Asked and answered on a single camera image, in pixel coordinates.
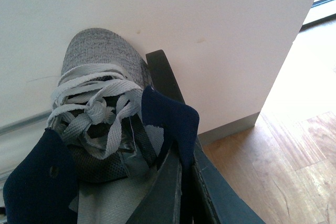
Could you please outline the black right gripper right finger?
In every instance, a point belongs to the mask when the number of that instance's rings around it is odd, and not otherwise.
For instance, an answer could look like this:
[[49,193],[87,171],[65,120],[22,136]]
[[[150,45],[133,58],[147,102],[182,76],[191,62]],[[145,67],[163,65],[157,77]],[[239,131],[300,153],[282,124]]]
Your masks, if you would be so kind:
[[196,141],[194,160],[194,223],[264,223],[234,192],[205,155],[199,141]]

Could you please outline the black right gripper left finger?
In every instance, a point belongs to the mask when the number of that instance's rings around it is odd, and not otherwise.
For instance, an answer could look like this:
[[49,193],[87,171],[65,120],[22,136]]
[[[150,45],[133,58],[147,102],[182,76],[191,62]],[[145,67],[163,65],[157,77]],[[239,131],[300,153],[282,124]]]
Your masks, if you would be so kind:
[[179,223],[182,166],[177,145],[173,144],[149,192],[127,223]]

